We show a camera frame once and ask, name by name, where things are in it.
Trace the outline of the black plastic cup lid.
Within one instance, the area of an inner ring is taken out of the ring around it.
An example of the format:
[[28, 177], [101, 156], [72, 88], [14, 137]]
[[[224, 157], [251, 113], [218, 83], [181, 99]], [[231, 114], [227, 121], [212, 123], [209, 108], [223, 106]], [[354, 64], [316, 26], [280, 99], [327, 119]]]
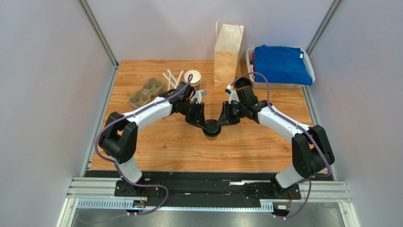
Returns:
[[207, 132], [207, 133], [220, 132], [221, 133], [221, 127], [217, 126], [217, 120], [209, 119], [206, 121], [206, 124], [207, 124], [207, 129], [202, 130], [203, 132]]

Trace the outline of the single paper coffee cup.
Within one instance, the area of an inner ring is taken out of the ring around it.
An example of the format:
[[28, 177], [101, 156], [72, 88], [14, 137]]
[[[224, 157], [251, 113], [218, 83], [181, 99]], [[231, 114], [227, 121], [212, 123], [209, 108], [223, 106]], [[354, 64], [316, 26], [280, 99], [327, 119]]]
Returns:
[[206, 138], [207, 140], [210, 140], [210, 141], [215, 140], [215, 139], [218, 137], [219, 134], [220, 134], [220, 132], [216, 132], [216, 133], [207, 133], [207, 132], [204, 132], [205, 138]]

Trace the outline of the stack of paper cups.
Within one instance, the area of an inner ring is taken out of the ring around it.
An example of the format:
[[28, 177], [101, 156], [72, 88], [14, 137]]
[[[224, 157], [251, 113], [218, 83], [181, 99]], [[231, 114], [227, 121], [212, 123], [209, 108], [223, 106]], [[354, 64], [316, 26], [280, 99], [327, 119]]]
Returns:
[[201, 74], [197, 70], [189, 70], [184, 74], [185, 83], [190, 83], [192, 87], [197, 87], [201, 83]]

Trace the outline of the cardboard cup carrier tray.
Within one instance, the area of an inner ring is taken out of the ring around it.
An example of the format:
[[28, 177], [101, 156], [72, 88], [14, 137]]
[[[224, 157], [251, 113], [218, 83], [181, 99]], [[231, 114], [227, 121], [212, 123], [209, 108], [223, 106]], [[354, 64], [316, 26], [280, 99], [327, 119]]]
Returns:
[[151, 99], [157, 96], [164, 88], [164, 83], [158, 78], [149, 78], [142, 88], [133, 94], [128, 99], [128, 104], [134, 109], [139, 109], [148, 104]]

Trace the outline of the brown paper bag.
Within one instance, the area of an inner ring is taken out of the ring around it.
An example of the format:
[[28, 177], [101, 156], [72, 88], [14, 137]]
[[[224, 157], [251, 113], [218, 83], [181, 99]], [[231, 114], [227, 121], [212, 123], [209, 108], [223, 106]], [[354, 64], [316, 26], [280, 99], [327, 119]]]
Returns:
[[214, 86], [226, 88], [236, 78], [244, 26], [225, 24], [219, 19], [215, 28]]

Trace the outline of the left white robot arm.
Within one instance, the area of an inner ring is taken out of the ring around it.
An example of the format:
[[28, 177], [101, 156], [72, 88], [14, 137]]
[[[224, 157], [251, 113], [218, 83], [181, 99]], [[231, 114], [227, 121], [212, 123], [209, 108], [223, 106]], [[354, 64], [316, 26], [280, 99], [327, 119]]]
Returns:
[[176, 89], [161, 93], [149, 104], [132, 112], [109, 115], [104, 128], [96, 136], [96, 153], [102, 149], [106, 156], [102, 159], [115, 165], [121, 178], [133, 187], [141, 187], [143, 177], [134, 154], [138, 134], [154, 122], [179, 113], [185, 116], [189, 125], [206, 129], [204, 104], [205, 90], [196, 90], [185, 82]]

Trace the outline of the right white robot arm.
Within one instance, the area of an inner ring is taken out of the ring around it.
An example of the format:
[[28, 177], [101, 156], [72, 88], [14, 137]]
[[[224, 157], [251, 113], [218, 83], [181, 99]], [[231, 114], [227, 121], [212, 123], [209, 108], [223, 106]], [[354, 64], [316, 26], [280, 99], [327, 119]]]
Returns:
[[286, 195], [293, 185], [324, 169], [330, 170], [335, 157], [322, 126], [310, 127], [289, 118], [269, 101], [259, 101], [251, 86], [233, 89], [228, 85], [226, 93], [229, 100], [223, 103], [221, 116], [215, 124], [218, 129], [248, 118], [274, 130], [291, 144], [291, 165], [270, 179], [274, 197]]

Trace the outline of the stack of black lids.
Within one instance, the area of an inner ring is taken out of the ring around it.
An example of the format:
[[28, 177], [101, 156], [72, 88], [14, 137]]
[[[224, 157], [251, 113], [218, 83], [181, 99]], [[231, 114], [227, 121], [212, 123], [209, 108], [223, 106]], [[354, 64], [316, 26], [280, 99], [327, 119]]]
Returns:
[[235, 88], [236, 89], [239, 89], [239, 88], [242, 88], [242, 87], [245, 87], [245, 86], [251, 86], [251, 85], [252, 85], [252, 83], [251, 83], [250, 79], [247, 78], [247, 77], [239, 78], [235, 82]]

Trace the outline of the white wrapped straw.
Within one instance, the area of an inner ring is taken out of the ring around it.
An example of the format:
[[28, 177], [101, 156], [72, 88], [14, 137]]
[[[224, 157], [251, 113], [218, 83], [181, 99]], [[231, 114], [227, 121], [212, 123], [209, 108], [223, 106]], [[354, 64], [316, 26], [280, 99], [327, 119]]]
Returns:
[[176, 89], [178, 86], [178, 80], [175, 78], [171, 71], [168, 71], [167, 73], [168, 74], [162, 73], [164, 78], [167, 80], [167, 89]]
[[183, 73], [184, 73], [184, 71], [181, 70], [180, 73], [179, 73], [179, 75], [176, 77], [177, 79], [179, 79], [179, 83], [181, 82]]
[[177, 79], [172, 71], [170, 69], [167, 69], [168, 72], [168, 82], [170, 84], [171, 87], [173, 88], [177, 88], [177, 85], [179, 84], [179, 79]]

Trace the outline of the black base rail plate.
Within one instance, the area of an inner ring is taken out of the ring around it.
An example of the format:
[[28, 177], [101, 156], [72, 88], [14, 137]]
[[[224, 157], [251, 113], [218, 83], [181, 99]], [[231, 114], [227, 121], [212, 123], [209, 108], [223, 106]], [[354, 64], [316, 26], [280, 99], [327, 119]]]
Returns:
[[274, 197], [270, 179], [275, 173], [245, 172], [164, 172], [144, 171], [141, 187], [127, 184], [112, 170], [89, 170], [85, 177], [105, 180], [113, 178], [112, 195], [133, 198], [140, 206], [155, 207], [165, 202], [212, 202], [226, 200], [300, 200], [301, 188], [295, 184], [282, 197]]

